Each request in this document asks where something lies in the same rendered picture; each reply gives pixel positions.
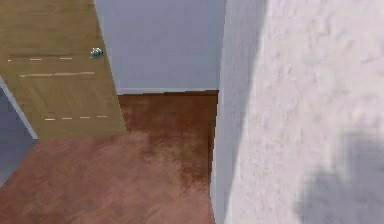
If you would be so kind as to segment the light brown wooden room door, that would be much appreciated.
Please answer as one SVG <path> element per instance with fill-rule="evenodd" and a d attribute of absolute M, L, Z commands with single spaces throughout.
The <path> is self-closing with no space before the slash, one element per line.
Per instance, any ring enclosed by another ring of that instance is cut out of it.
<path fill-rule="evenodd" d="M 40 139 L 125 132 L 94 0 L 0 0 L 0 76 Z"/>

